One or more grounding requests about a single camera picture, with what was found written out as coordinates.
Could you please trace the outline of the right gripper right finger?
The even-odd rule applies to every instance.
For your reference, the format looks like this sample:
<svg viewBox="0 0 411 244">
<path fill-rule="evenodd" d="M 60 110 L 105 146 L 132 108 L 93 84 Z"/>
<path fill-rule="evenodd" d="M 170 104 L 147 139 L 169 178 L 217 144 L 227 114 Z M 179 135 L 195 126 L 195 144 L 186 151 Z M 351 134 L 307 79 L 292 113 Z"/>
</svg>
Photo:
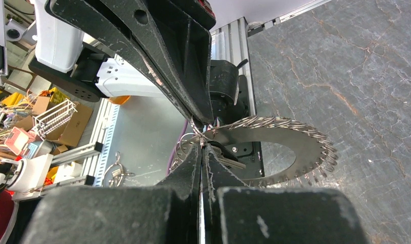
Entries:
<svg viewBox="0 0 411 244">
<path fill-rule="evenodd" d="M 206 243 L 367 243 L 350 200 L 330 188 L 251 188 L 202 148 Z"/>
</svg>

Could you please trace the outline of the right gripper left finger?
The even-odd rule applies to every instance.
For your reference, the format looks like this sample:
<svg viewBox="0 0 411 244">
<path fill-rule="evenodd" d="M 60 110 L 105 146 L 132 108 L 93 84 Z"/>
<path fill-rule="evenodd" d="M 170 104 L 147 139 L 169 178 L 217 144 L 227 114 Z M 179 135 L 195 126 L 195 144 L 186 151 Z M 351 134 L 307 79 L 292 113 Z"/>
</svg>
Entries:
<svg viewBox="0 0 411 244">
<path fill-rule="evenodd" d="M 198 243 L 201 146 L 150 187 L 63 187 L 38 204 L 22 243 Z"/>
</svg>

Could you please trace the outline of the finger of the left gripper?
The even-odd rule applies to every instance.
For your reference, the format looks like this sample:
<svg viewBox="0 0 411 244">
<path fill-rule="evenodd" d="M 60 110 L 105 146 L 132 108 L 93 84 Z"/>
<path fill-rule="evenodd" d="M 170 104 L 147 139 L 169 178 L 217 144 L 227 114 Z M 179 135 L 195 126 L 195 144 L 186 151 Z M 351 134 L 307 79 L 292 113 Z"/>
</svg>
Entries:
<svg viewBox="0 0 411 244">
<path fill-rule="evenodd" d="M 47 1 L 45 10 L 55 18 L 85 32 L 120 55 L 153 83 L 176 109 L 196 125 L 178 98 L 170 95 L 162 75 L 144 50 L 148 23 L 143 1 Z"/>
<path fill-rule="evenodd" d="M 209 94 L 211 34 L 216 23 L 205 1 L 143 1 L 148 17 L 144 50 L 198 123 L 213 120 Z"/>
</svg>

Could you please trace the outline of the metal disc with key rings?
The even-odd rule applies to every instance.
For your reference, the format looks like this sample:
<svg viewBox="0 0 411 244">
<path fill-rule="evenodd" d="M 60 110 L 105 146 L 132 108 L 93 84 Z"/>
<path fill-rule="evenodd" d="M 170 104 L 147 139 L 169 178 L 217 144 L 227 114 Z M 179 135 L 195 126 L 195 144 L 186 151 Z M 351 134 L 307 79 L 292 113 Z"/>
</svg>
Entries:
<svg viewBox="0 0 411 244">
<path fill-rule="evenodd" d="M 244 179 L 251 187 L 292 185 L 318 182 L 318 174 L 327 177 L 337 165 L 338 155 L 327 136 L 315 127 L 287 117 L 249 116 L 232 124 L 212 128 L 190 139 L 180 139 L 175 150 L 174 163 L 180 165 L 195 142 L 205 139 L 223 146 L 245 142 L 268 142 L 286 146 L 295 153 L 294 162 L 270 176 Z"/>
</svg>

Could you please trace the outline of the key with black tag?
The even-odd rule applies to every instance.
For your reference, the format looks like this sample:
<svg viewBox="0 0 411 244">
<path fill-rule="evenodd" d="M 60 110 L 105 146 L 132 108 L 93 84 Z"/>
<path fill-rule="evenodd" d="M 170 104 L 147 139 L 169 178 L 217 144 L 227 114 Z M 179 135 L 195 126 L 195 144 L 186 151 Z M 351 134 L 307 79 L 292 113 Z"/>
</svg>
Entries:
<svg viewBox="0 0 411 244">
<path fill-rule="evenodd" d="M 220 163 L 230 168 L 246 169 L 246 165 L 239 162 L 238 158 L 225 146 L 216 141 L 211 141 L 209 144 L 216 153 Z"/>
</svg>

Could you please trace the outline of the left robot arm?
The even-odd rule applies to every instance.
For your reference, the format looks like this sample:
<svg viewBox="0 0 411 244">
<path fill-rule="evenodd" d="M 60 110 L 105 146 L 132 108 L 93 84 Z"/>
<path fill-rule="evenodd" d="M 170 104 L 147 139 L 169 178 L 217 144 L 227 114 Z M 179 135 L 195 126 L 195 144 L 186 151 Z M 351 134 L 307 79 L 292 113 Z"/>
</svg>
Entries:
<svg viewBox="0 0 411 244">
<path fill-rule="evenodd" d="M 212 59 L 207 1 L 33 1 L 29 67 L 85 101 L 164 97 L 198 126 L 248 115 L 240 68 Z"/>
</svg>

